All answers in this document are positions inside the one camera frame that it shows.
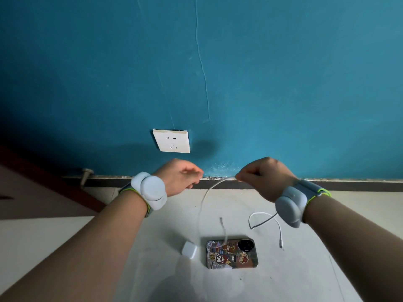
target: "forearm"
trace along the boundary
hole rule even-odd
[[[111,301],[147,212],[125,191],[1,297],[5,301]]]
[[[308,204],[304,220],[364,301],[403,296],[403,240],[326,195]]]

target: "white wall socket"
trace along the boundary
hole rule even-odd
[[[190,153],[187,131],[153,129],[152,133],[160,151]]]

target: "wrist tracker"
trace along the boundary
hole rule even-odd
[[[125,185],[119,193],[127,190],[135,191],[144,199],[148,207],[145,217],[162,208],[168,198],[163,180],[146,172],[141,172],[134,176],[130,183]]]
[[[307,204],[315,197],[325,194],[332,195],[328,190],[307,180],[300,180],[294,187],[285,188],[276,200],[276,211],[291,227],[299,228]]]

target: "person's left arm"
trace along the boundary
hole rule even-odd
[[[161,167],[168,197],[193,187],[203,171],[174,159]],[[123,191],[98,216],[0,296],[6,301],[112,301],[147,205]]]

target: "white cable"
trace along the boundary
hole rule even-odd
[[[271,217],[270,217],[269,219],[265,220],[264,222],[259,223],[259,224],[257,224],[257,225],[254,225],[253,227],[251,227],[251,217],[252,217],[253,215],[255,215],[255,214],[266,214],[266,215],[269,215],[269,216],[271,216]],[[279,231],[280,231],[279,246],[280,246],[280,248],[283,248],[283,238],[282,238],[282,235],[281,235],[281,226],[280,226],[279,222],[277,221],[277,219],[275,219],[276,215],[277,215],[277,213],[275,213],[274,215],[269,214],[269,213],[266,213],[266,212],[255,212],[255,213],[252,213],[252,214],[250,214],[249,219],[248,219],[249,228],[252,230],[252,229],[254,229],[254,228],[260,227],[261,225],[267,223],[268,221],[270,221],[270,220],[272,220],[272,219],[274,218],[274,220],[276,221],[277,225],[279,226]]]
[[[214,184],[206,191],[206,193],[204,194],[203,199],[201,200],[201,203],[200,203],[200,209],[199,209],[198,220],[197,220],[197,226],[198,226],[199,236],[200,236],[200,230],[199,230],[200,214],[202,213],[202,207],[203,207],[204,199],[206,198],[208,192],[209,192],[212,188],[214,188],[215,186],[217,186],[217,185],[219,185],[220,183],[224,182],[225,180],[230,180],[230,179],[234,179],[234,178],[235,178],[235,177],[228,177],[228,178],[224,178],[224,179],[218,181],[217,183],[214,183]],[[255,226],[251,227],[251,217],[252,217],[253,215],[255,215],[255,214],[267,214],[267,215],[269,215],[269,216],[271,216],[271,217],[270,217],[269,219],[265,220],[264,222],[259,223],[259,224],[255,225]],[[277,213],[275,213],[274,215],[269,214],[269,213],[266,213],[266,212],[255,212],[255,213],[252,213],[252,214],[250,214],[249,219],[248,219],[249,228],[252,230],[252,229],[254,229],[254,228],[260,227],[261,225],[267,223],[268,221],[270,221],[270,220],[272,220],[272,219],[274,218],[274,220],[275,220],[276,223],[278,224],[279,230],[280,230],[279,246],[280,246],[280,248],[283,248],[283,238],[282,238],[282,235],[281,235],[281,227],[280,227],[280,224],[279,224],[279,222],[277,221],[277,219],[275,219],[275,216],[276,216],[276,215],[277,215]],[[226,230],[225,230],[225,227],[224,227],[224,223],[222,222],[222,217],[220,217],[220,224],[221,224],[221,226],[222,226],[222,229],[223,229],[224,235],[225,235],[224,244],[226,244],[227,241],[228,241],[228,236],[227,236],[227,233],[226,233]]]

